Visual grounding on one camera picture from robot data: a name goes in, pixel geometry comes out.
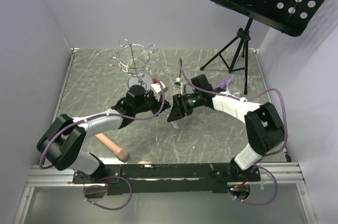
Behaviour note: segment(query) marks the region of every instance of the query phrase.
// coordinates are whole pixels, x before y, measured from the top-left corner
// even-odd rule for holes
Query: black tripod stand
[[[205,63],[204,66],[201,67],[201,71],[203,71],[203,69],[210,64],[215,58],[217,58],[218,56],[221,58],[221,60],[223,61],[223,63],[226,65],[226,67],[229,69],[229,72],[236,72],[236,71],[240,71],[240,70],[244,70],[245,71],[245,85],[244,85],[244,94],[246,95],[248,93],[248,53],[249,53],[249,41],[251,39],[250,37],[250,27],[252,24],[252,19],[249,18],[247,25],[245,26],[245,29],[243,30],[242,28],[240,28],[237,31],[237,36],[232,39],[230,41],[230,43],[228,43],[222,50],[220,50],[215,56],[213,56],[207,63]],[[230,45],[232,45],[238,38],[241,38],[241,40],[239,41],[236,53],[232,59],[231,65],[228,66],[227,62],[225,61],[225,59],[222,56],[222,52],[225,51]],[[239,53],[241,51],[243,47],[243,52],[242,52],[242,58],[245,57],[245,67],[242,68],[238,68],[238,69],[234,69],[233,67],[236,64],[236,61],[238,59]]]

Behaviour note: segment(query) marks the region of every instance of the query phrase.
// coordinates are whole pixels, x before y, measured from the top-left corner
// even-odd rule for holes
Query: table
[[[182,58],[188,77],[204,73],[215,85],[229,74],[217,58],[203,72],[200,66],[207,62],[218,49],[158,49],[153,53],[148,68],[153,77],[163,81],[169,88],[166,100],[172,104],[172,96],[180,92],[174,86],[178,76],[178,60]],[[226,50],[224,58],[231,61],[235,50]],[[128,74],[118,67],[109,66],[114,49],[78,50],[64,86],[58,114],[71,117],[87,116],[107,110],[127,91]],[[239,58],[235,68],[243,67]],[[254,97],[265,90],[256,55],[249,50],[248,95]],[[269,101],[265,94],[256,102]],[[194,109],[191,116],[176,121],[166,121],[170,109],[147,121],[135,121],[120,130],[105,132],[116,144],[130,155],[128,163],[206,163],[229,162],[248,143],[245,125],[239,120],[210,108]],[[147,117],[151,112],[139,114]],[[120,163],[114,154],[95,137],[87,138],[82,146],[85,152],[98,156],[104,163]],[[268,162],[286,161],[283,153],[269,156]]]

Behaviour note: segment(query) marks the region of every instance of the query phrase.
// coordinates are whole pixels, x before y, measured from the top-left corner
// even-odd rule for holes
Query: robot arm
[[[197,90],[190,95],[175,95],[173,96],[173,108],[167,121],[181,119],[191,115],[194,108],[206,106],[225,112],[245,123],[249,143],[230,162],[234,176],[247,172],[265,154],[283,142],[284,126],[273,104],[267,102],[261,105],[248,102],[245,98],[240,100],[231,98],[231,95],[224,89],[213,89],[204,74],[192,78],[191,82],[199,88],[227,96]]]
[[[164,91],[166,91],[167,89],[164,84],[162,82],[161,84]],[[155,114],[158,112],[162,102],[162,98],[157,100],[155,94],[161,94],[161,88],[158,86],[158,83],[152,85],[151,91],[146,91],[142,86],[134,85],[126,93],[126,97],[120,99],[115,106],[95,115],[121,114],[135,117],[138,113],[150,110]],[[162,111],[168,108],[170,108],[170,104],[165,101]],[[101,116],[96,119],[87,120],[87,118],[95,115],[75,118],[71,118],[66,114],[58,116],[38,142],[37,149],[42,153],[50,140],[60,130],[74,122],[84,120],[83,123],[72,126],[62,136],[57,138],[49,147],[46,158],[58,170],[70,167],[85,174],[94,175],[94,173],[102,170],[99,167],[104,167],[104,164],[95,155],[80,150],[84,139],[107,130],[124,128],[134,121],[119,116]]]

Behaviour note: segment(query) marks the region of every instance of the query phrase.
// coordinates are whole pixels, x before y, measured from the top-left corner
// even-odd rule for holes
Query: gray wall
[[[73,48],[115,48],[125,38],[161,48],[220,48],[247,17],[209,0],[46,0]],[[268,27],[254,22],[250,47]]]
[[[0,0],[0,216],[12,223],[70,50],[43,0]]]
[[[270,29],[259,51],[268,87],[286,103],[288,150],[299,161],[320,223],[337,223],[338,0],[326,0],[302,36]],[[278,97],[272,100],[279,107]]]

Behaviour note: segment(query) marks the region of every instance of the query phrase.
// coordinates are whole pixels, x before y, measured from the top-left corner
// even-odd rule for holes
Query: wooden handle
[[[129,158],[128,152],[126,150],[124,150],[122,147],[116,145],[105,134],[99,133],[99,134],[95,135],[95,137],[99,141],[101,141],[107,148],[109,148],[120,161],[126,162],[128,160],[128,158]]]

